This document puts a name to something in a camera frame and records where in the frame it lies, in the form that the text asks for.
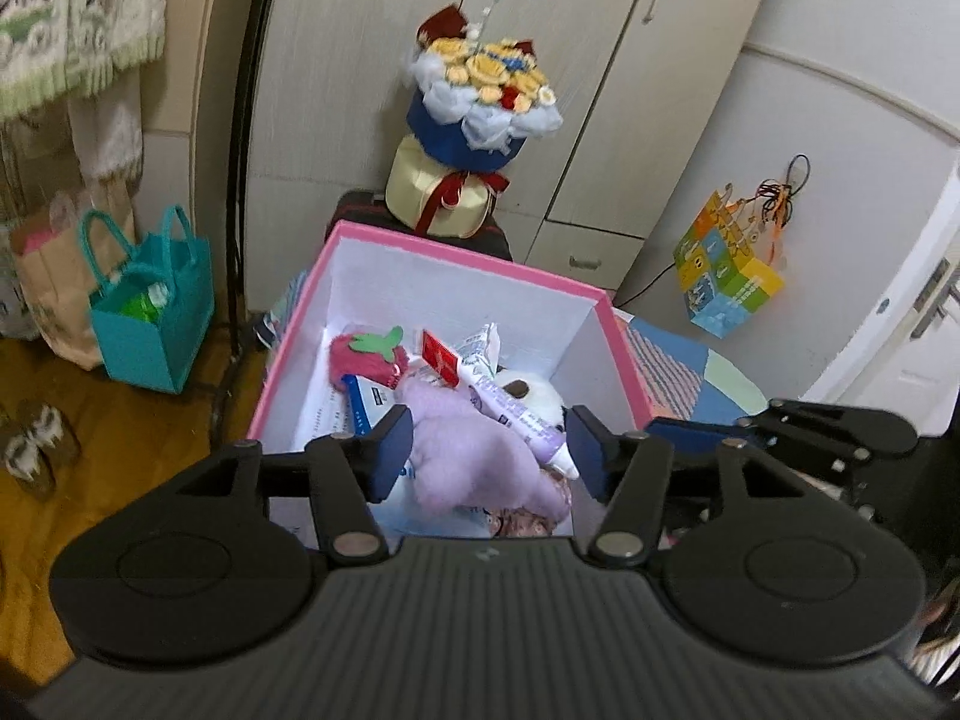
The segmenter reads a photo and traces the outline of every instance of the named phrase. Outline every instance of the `black circular disc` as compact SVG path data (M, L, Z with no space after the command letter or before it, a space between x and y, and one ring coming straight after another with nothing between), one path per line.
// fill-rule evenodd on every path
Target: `black circular disc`
M72 542L50 595L75 649L141 666L196 664L275 634L312 587L299 541L232 499L163 496Z
M840 664L898 641L923 603L913 554L852 512L764 504L722 514L671 550L664 584L680 613L714 640L785 664Z

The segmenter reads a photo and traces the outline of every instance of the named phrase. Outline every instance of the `wooden floor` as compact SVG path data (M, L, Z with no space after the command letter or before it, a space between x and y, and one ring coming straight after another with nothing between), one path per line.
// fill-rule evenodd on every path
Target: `wooden floor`
M217 382L227 365L226 333L211 335L191 381ZM234 388L228 439L246 432L264 359L253 355ZM210 397L133 389L59 360L42 343L0 340L0 404L14 413L24 398L58 406L83 448L45 503L24 493L0 464L0 662L43 685L71 659L47 593L54 557L79 533L208 454Z

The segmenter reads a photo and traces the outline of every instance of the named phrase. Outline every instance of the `wardrobe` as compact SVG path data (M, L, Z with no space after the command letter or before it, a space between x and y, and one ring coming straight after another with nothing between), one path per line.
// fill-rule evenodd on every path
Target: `wardrobe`
M493 6L532 37L565 123L504 170L515 260L615 290L707 124L760 0L274 0L251 128L246 295L269 307L309 266L337 199L381 191L406 134L416 27Z

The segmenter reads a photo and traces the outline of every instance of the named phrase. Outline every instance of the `metal screw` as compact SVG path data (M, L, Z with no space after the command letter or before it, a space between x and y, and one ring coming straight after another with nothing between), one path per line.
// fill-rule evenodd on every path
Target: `metal screw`
M597 549L610 557L633 557L643 551L643 541L632 533L610 531L597 538Z
M380 539L372 533L347 531L333 539L333 548L344 557L369 557L380 548Z

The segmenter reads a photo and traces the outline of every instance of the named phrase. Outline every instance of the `brown paper bag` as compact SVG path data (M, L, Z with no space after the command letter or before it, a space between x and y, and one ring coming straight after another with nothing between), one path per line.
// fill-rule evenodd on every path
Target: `brown paper bag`
M133 207L122 180L106 185L97 207L107 211L129 241L133 241ZM49 229L50 211L43 208L11 232L13 263L23 296L30 306L40 335L64 360L90 370L103 362L90 325L90 293L97 281L83 259L77 225L71 226L38 250L24 254L27 238ZM90 247L101 271L109 274L126 255L102 224L90 227Z

